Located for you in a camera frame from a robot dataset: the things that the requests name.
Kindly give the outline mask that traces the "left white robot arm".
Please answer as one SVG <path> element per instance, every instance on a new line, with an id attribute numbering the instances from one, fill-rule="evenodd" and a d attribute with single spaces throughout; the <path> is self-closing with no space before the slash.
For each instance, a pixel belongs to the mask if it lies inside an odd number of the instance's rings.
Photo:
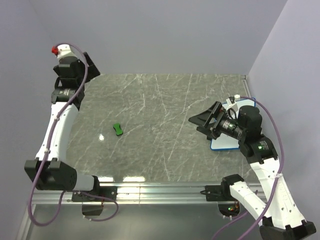
<path id="1" fill-rule="evenodd" d="M 85 97 L 85 84 L 100 75 L 86 52 L 70 43 L 52 48 L 58 60 L 53 70 L 57 74 L 51 94 L 51 111 L 41 147 L 33 160 L 27 160 L 24 170 L 32 181 L 32 190 L 83 191 L 89 201 L 101 196 L 97 177 L 85 175 L 67 164 L 67 148 L 73 123 Z"/>

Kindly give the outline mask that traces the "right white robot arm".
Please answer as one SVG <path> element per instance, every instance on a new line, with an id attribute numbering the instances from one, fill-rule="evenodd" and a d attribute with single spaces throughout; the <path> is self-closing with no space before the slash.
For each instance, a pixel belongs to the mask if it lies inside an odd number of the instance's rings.
<path id="1" fill-rule="evenodd" d="M 197 131 L 216 140 L 222 134 L 238 141 L 239 150 L 257 176 L 267 202 L 263 202 L 238 174 L 224 177 L 220 193 L 241 203 L 259 226 L 264 240 L 303 240 L 316 233 L 313 222 L 299 211 L 282 174 L 283 156 L 262 133 L 262 115 L 251 105 L 241 106 L 237 117 L 232 108 L 216 101 L 209 109 L 189 118 Z"/>

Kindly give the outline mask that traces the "green whiteboard eraser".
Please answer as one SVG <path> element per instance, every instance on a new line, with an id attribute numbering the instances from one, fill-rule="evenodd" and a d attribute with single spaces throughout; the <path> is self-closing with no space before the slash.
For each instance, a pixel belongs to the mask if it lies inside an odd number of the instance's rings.
<path id="1" fill-rule="evenodd" d="M 112 127 L 113 127 L 113 129 L 115 131 L 116 136 L 123 135 L 124 132 L 122 130 L 122 127 L 121 127 L 120 123 L 114 123 Z"/>

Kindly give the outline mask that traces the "blue framed whiteboard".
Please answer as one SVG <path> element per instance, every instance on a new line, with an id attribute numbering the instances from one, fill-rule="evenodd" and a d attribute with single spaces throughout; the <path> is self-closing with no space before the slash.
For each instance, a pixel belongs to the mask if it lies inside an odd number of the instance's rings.
<path id="1" fill-rule="evenodd" d="M 256 103 L 250 99 L 240 99 L 237 101 L 237 107 L 240 109 L 242 106 L 256 106 Z M 238 140 L 234 139 L 230 136 L 225 134 L 221 134 L 217 140 L 211 140 L 210 142 L 210 149 L 212 151 L 232 151 L 238 150 L 239 144 Z"/>

